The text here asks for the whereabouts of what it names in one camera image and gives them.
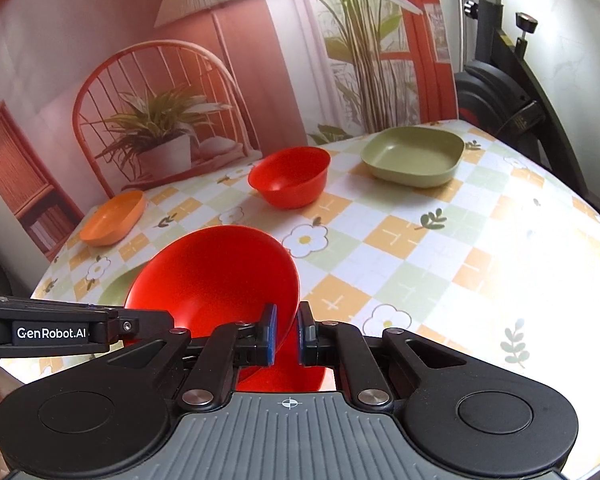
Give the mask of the red bowl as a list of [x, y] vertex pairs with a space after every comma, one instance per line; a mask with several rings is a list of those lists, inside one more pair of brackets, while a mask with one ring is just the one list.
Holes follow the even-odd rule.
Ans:
[[268, 233], [249, 226], [210, 226], [163, 248], [135, 279], [125, 307], [165, 310], [194, 337], [226, 323], [260, 320], [277, 307], [276, 355], [269, 367], [239, 372], [237, 389], [307, 393], [322, 388], [324, 367], [299, 363], [300, 278], [291, 255]]
[[254, 166], [248, 184], [278, 209], [298, 209], [323, 193], [332, 158], [316, 146], [296, 146], [276, 152]]

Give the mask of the large green square plate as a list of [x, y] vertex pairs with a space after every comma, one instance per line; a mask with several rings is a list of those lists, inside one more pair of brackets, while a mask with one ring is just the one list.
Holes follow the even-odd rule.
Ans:
[[98, 303], [105, 306], [123, 307], [126, 297], [132, 288], [133, 283], [143, 271], [146, 262], [136, 266], [133, 269], [127, 270], [115, 278], [109, 285], [104, 288], [104, 291], [99, 297]]

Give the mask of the orange square plate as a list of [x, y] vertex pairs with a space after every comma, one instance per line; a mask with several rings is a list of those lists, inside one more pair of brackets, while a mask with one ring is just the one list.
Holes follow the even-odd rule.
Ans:
[[142, 191], [128, 191], [110, 198], [84, 224], [80, 240], [92, 247], [121, 242], [140, 220], [145, 207], [146, 198]]

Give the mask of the small green square plate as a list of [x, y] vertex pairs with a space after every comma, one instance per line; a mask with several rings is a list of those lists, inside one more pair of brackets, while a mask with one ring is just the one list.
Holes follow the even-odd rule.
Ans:
[[426, 127], [390, 128], [375, 134], [361, 159], [377, 179], [411, 188], [437, 188], [448, 183], [465, 151], [456, 133]]

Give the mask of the checkered floral tablecloth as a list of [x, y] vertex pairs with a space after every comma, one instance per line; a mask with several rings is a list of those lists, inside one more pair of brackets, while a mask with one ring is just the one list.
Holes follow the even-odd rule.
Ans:
[[329, 145], [325, 191], [301, 210], [265, 203], [248, 165], [154, 188], [120, 244], [70, 237], [35, 296], [96, 304], [115, 278], [189, 232], [253, 226], [294, 258], [317, 318], [369, 335], [404, 326], [560, 391], [580, 426], [565, 475], [600, 476], [600, 215], [487, 134], [448, 129], [466, 151], [442, 188], [373, 178], [364, 138]]

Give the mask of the printed room backdrop cloth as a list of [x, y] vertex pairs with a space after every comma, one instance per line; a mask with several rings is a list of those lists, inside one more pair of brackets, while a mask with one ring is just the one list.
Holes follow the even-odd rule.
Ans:
[[0, 196], [46, 258], [132, 188], [456, 114], [440, 0], [0, 0]]

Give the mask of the black exercise bike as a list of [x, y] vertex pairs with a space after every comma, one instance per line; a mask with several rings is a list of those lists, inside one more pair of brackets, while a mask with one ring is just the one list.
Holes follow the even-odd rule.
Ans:
[[477, 22], [474, 58], [454, 76], [460, 119], [492, 134], [592, 202], [576, 153], [550, 99], [526, 61], [538, 21], [515, 15], [520, 36], [503, 29], [502, 0], [467, 0], [463, 13]]

